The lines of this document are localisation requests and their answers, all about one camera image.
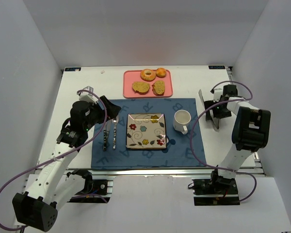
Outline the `round bread roll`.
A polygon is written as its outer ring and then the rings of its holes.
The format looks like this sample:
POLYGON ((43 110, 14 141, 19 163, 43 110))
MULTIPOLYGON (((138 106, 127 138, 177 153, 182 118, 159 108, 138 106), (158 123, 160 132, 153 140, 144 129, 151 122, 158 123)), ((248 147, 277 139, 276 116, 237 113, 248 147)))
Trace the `round bread roll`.
POLYGON ((160 67, 156 70, 157 77, 164 78, 166 76, 166 74, 167 74, 167 72, 166 72, 166 69, 164 69, 164 68, 160 67))

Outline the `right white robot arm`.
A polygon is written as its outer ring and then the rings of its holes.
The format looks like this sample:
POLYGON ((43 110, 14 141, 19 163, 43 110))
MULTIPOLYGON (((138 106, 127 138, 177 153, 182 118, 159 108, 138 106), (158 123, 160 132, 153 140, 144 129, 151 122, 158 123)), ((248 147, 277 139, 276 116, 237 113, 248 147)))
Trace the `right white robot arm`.
POLYGON ((223 161, 211 173, 210 184, 227 188, 235 181, 236 172, 254 152, 266 147, 269 138, 271 112, 251 105, 238 95, 236 85, 214 87, 213 100, 204 102, 206 120, 236 116, 231 134, 232 146, 223 161))

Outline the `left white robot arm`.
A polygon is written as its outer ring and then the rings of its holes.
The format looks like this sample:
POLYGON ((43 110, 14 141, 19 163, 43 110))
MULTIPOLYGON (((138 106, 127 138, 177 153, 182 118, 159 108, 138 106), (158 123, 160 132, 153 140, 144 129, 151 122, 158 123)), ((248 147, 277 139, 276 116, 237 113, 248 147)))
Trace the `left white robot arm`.
POLYGON ((121 107, 105 96, 100 105, 92 97, 79 98, 73 103, 70 117, 62 125, 50 163, 45 165, 36 180, 24 193, 17 193, 12 204, 18 222, 48 232, 54 225, 59 210, 79 192, 90 192, 92 174, 88 170, 73 171, 59 183, 68 165, 88 140, 88 131, 118 116, 121 107))

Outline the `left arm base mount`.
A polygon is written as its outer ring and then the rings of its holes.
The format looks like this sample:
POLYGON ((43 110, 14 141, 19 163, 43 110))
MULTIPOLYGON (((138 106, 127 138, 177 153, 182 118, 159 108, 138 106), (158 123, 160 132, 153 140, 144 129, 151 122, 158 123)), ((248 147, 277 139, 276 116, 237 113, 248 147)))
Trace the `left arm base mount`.
POLYGON ((83 190, 77 192, 68 202, 71 203, 108 203, 111 198, 113 182, 107 179, 93 178, 92 173, 85 169, 68 172, 67 180, 71 175, 79 175, 85 179, 83 190))

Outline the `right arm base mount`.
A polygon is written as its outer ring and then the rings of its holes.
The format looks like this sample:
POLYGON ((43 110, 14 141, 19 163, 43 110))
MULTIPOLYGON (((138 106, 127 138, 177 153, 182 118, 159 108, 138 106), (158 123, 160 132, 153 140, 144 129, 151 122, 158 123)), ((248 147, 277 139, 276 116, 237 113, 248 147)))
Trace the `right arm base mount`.
POLYGON ((213 184, 210 179, 193 179, 187 187, 193 191, 195 206, 240 205, 235 180, 225 185, 213 184))

